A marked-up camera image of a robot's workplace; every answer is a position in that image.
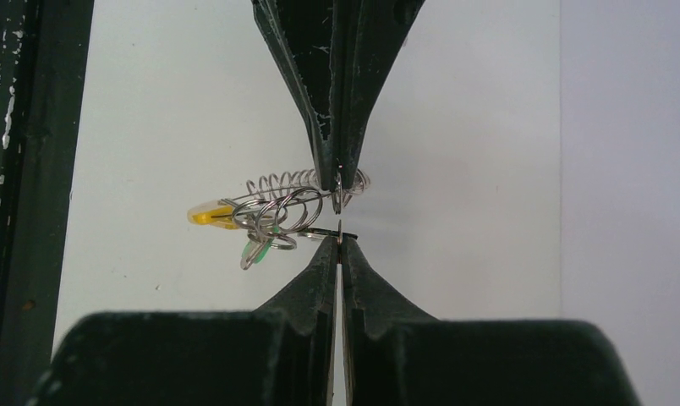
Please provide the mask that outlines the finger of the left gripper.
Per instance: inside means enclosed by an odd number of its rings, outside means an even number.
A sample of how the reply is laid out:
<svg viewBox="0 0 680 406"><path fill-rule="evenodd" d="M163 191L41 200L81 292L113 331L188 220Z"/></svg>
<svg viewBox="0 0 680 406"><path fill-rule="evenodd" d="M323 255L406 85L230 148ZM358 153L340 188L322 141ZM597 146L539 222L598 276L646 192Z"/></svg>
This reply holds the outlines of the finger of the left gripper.
<svg viewBox="0 0 680 406"><path fill-rule="evenodd" d="M334 191L333 2L258 0L252 6L256 25L304 121L320 187Z"/></svg>
<svg viewBox="0 0 680 406"><path fill-rule="evenodd" d="M334 176L349 189L370 115L423 0L334 3Z"/></svg>

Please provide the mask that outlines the yellow capped key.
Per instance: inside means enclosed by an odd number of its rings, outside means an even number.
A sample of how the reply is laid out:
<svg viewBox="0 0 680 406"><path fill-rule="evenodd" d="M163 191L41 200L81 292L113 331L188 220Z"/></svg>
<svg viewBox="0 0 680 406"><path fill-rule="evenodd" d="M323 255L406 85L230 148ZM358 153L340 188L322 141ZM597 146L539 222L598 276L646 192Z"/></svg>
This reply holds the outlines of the yellow capped key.
<svg viewBox="0 0 680 406"><path fill-rule="evenodd" d="M211 200L192 207L187 212L189 222L200 226L213 226L226 230L236 230L239 226L233 221L234 203L225 200Z"/></svg>

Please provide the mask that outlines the silver keyring with chain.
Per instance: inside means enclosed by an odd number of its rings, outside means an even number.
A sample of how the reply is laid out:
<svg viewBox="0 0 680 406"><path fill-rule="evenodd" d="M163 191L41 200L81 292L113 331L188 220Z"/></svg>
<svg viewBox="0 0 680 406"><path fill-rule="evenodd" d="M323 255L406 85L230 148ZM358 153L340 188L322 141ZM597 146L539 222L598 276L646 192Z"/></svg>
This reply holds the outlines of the silver keyring with chain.
<svg viewBox="0 0 680 406"><path fill-rule="evenodd" d="M336 191L323 190L316 170L301 169L261 175L245 183L247 193L232 199L233 221L246 232L248 239L273 239L271 250L297 248L295 234L313 225L326 202L340 212L371 185L370 176L358 170L351 185Z"/></svg>

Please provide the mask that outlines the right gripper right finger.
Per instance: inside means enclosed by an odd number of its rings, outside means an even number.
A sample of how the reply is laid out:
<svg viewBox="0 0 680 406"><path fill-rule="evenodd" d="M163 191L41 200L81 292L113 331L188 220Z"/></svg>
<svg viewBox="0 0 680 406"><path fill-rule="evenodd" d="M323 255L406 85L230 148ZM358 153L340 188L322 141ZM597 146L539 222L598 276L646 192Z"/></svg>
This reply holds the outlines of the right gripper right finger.
<svg viewBox="0 0 680 406"><path fill-rule="evenodd" d="M345 239L352 405L637 405L611 341L576 320L447 321L399 293Z"/></svg>

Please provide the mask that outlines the green capped key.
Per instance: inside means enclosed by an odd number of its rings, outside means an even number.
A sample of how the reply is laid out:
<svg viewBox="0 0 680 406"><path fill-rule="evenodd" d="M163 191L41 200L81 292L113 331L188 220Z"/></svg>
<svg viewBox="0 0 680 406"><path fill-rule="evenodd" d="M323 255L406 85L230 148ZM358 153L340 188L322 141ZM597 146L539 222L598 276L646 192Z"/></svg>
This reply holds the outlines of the green capped key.
<svg viewBox="0 0 680 406"><path fill-rule="evenodd" d="M240 258L240 267L249 270L253 265L261 262L271 249L273 239L248 239Z"/></svg>

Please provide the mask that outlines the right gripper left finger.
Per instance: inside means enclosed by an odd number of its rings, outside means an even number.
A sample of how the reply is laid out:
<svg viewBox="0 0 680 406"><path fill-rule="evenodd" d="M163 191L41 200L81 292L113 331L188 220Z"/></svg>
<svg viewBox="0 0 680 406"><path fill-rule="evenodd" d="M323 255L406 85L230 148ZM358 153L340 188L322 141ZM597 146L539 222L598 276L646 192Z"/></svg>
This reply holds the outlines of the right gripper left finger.
<svg viewBox="0 0 680 406"><path fill-rule="evenodd" d="M31 405L328 405L338 244L250 311L101 312L66 335Z"/></svg>

